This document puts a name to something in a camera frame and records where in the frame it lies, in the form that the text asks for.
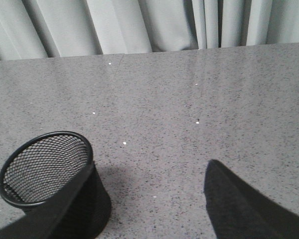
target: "black mesh pencil cup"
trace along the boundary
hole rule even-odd
[[[0,172],[0,194],[26,215],[46,206],[61,189],[75,183],[73,178],[86,166],[87,179],[47,238],[92,239],[105,227],[111,201],[93,162],[88,140],[80,134],[59,131],[32,139],[4,164]],[[60,203],[50,205],[62,207]]]

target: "speckled countertop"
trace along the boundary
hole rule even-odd
[[[210,159],[299,214],[299,43],[0,61],[0,169],[55,130],[93,146],[113,202],[100,239],[215,238]],[[0,198],[0,227],[21,215]]]

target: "black object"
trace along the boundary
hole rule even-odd
[[[206,208],[218,239],[299,239],[299,216],[274,203],[221,162],[208,163]]]
[[[26,216],[0,239],[93,239],[105,227],[111,201],[88,140],[59,131],[32,139],[0,172],[0,194]]]

